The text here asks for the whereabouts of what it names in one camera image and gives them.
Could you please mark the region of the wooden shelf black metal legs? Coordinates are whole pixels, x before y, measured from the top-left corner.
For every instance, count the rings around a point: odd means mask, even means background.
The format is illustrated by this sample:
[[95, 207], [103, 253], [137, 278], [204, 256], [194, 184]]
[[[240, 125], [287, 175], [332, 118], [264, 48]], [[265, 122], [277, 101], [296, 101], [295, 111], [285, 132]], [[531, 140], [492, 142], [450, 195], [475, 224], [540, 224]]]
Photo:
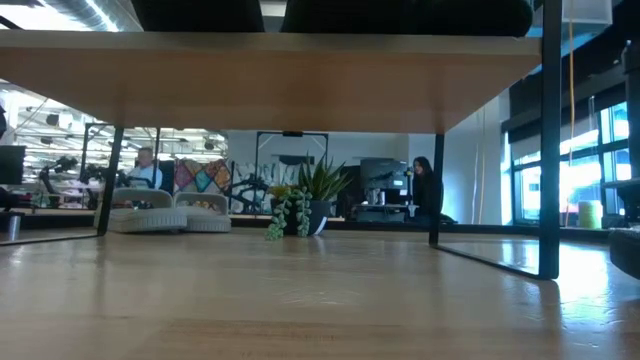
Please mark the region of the wooden shelf black metal legs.
[[542, 71], [537, 277], [559, 275], [562, 0], [539, 38], [0, 30], [0, 79], [128, 128], [446, 133]]

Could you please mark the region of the grey rubber slide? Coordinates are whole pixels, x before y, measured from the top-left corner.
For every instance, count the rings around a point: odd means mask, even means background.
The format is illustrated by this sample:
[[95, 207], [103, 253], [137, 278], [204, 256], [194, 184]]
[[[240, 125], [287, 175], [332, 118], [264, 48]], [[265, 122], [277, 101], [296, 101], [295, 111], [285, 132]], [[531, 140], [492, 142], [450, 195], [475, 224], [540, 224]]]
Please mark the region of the grey rubber slide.
[[118, 233], [178, 231], [187, 226], [187, 216], [173, 204], [164, 190], [118, 188], [113, 192], [107, 229]]
[[186, 216], [185, 232], [228, 233], [231, 231], [228, 200], [223, 195], [179, 192], [174, 196], [174, 206]]

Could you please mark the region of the succulent plants in black pot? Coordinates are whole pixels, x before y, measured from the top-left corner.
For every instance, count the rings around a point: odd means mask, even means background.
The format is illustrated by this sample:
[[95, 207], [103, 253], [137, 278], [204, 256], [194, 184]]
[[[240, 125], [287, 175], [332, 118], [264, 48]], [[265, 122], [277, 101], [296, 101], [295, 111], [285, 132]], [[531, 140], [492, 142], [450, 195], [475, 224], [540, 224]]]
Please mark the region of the succulent plants in black pot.
[[296, 184], [271, 187], [273, 205], [265, 239], [320, 234], [331, 217], [332, 201], [351, 183], [343, 168], [343, 164], [334, 166], [333, 161], [327, 161], [326, 155], [316, 165], [307, 156], [300, 164]]

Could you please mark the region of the black desk monitor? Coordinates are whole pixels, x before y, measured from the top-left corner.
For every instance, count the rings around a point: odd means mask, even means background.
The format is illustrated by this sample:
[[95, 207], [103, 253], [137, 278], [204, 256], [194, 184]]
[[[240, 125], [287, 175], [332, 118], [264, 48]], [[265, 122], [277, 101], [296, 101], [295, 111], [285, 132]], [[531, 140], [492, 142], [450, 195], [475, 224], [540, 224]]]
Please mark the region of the black desk monitor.
[[394, 159], [362, 159], [360, 179], [363, 189], [406, 190], [407, 163]]

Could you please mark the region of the grey background desk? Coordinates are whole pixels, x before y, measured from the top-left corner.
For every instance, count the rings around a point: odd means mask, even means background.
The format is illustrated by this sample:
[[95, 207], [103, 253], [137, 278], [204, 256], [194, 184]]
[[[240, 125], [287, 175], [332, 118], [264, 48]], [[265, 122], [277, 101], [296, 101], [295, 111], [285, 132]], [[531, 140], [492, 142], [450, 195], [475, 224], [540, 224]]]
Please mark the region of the grey background desk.
[[359, 204], [353, 207], [352, 215], [361, 223], [405, 223], [413, 213], [408, 205]]

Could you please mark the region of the dark bicycle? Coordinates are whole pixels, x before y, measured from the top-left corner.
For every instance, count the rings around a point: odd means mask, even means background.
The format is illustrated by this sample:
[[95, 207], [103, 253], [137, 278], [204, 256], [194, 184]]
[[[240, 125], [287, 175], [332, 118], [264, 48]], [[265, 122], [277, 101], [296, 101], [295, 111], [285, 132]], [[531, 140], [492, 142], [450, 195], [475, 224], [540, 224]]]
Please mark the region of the dark bicycle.
[[233, 202], [242, 205], [241, 214], [258, 214], [263, 209], [263, 201], [268, 194], [269, 185], [255, 174], [250, 174], [245, 180], [232, 183], [225, 195], [228, 198], [228, 206], [232, 208]]

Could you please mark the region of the person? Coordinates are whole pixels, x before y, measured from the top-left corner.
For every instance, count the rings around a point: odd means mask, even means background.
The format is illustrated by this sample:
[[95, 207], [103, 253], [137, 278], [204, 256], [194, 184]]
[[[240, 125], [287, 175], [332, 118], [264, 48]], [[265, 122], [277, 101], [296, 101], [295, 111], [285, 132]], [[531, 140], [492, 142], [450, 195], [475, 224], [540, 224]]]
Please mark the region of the person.
[[159, 189], [162, 185], [163, 174], [154, 165], [154, 152], [150, 147], [143, 147], [138, 150], [137, 165], [128, 173], [130, 177], [146, 179], [153, 184], [154, 189]]
[[429, 160], [424, 156], [418, 156], [413, 160], [413, 169], [412, 197], [413, 203], [417, 206], [414, 218], [416, 222], [428, 226], [430, 211], [435, 203], [435, 174]]

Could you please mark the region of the colourful patchwork panel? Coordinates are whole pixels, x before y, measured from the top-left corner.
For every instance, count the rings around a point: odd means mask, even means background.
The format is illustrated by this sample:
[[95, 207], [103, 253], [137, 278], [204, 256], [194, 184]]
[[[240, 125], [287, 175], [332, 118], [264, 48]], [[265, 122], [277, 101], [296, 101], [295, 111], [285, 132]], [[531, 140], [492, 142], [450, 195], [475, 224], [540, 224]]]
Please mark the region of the colourful patchwork panel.
[[174, 169], [176, 192], [223, 194], [230, 189], [232, 173], [224, 159], [200, 163], [179, 159]]

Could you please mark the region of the black rectangular screen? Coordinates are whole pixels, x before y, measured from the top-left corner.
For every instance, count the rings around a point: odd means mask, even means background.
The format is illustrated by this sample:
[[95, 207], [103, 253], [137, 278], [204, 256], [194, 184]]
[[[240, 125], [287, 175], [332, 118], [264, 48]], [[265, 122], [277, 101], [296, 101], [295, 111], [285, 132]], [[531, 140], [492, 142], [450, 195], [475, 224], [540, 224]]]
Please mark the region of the black rectangular screen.
[[175, 161], [174, 160], [163, 160], [158, 164], [158, 169], [162, 174], [162, 181], [159, 189], [168, 192], [169, 194], [173, 194], [174, 192], [174, 171], [175, 171]]

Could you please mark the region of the yellow-green cup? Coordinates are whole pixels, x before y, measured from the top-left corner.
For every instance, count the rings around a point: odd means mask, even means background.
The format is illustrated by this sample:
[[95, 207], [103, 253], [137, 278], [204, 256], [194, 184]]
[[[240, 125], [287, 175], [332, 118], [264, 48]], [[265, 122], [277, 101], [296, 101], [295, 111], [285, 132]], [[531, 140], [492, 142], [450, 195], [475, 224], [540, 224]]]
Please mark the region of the yellow-green cup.
[[578, 226], [585, 229], [602, 228], [603, 207], [599, 200], [578, 203]]

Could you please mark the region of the black computer monitor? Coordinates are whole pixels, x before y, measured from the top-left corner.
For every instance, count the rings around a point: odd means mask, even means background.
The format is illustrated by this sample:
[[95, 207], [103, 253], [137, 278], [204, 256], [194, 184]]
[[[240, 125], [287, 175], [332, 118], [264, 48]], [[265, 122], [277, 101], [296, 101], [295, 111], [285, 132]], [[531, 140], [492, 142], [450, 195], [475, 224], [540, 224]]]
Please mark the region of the black computer monitor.
[[25, 146], [0, 145], [0, 185], [21, 185]]

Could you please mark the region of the silver metal cylinder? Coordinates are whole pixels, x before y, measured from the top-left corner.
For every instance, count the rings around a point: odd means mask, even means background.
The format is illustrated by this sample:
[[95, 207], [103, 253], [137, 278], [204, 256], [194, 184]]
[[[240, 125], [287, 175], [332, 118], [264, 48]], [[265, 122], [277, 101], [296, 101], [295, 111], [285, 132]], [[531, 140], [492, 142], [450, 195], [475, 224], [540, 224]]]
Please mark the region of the silver metal cylinder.
[[5, 241], [17, 241], [20, 234], [21, 221], [24, 214], [21, 212], [0, 212], [0, 234]]

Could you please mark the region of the white ceiling lamp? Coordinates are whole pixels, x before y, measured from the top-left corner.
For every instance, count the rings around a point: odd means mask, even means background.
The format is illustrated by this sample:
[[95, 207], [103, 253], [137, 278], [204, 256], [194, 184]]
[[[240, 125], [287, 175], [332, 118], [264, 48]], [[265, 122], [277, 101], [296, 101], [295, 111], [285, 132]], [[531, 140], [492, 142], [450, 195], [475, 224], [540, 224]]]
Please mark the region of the white ceiling lamp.
[[612, 0], [562, 0], [562, 20], [565, 23], [611, 25]]

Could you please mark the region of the black aluminium table frame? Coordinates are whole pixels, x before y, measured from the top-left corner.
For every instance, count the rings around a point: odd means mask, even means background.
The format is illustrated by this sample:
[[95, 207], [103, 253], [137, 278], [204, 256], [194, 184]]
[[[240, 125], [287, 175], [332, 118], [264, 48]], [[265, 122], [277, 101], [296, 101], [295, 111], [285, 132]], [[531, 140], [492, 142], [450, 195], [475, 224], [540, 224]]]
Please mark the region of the black aluminium table frame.
[[[92, 227], [94, 212], [89, 210], [59, 210], [40, 209], [33, 213], [28, 208], [13, 209], [13, 212], [22, 213], [22, 230], [42, 230], [53, 228], [86, 228]], [[232, 216], [233, 227], [264, 228], [268, 225], [270, 217], [257, 218], [253, 216]], [[342, 231], [426, 231], [426, 225], [414, 223], [359, 223], [342, 220], [328, 220], [325, 230]], [[535, 236], [539, 228], [536, 226], [502, 226], [502, 225], [470, 225], [470, 224], [443, 224], [440, 231], [443, 233], [460, 234], [489, 234], [489, 235], [518, 235]], [[562, 240], [605, 243], [609, 236], [609, 230], [590, 230], [582, 228], [561, 228]]]

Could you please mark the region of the silver ventilation duct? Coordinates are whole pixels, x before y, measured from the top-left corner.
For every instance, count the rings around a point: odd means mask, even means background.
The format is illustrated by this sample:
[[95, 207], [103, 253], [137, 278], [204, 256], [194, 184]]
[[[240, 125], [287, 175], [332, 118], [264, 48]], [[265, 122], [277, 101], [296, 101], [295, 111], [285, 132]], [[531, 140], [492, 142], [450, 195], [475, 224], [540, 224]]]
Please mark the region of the silver ventilation duct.
[[143, 30], [131, 0], [37, 0], [92, 31], [140, 32]]

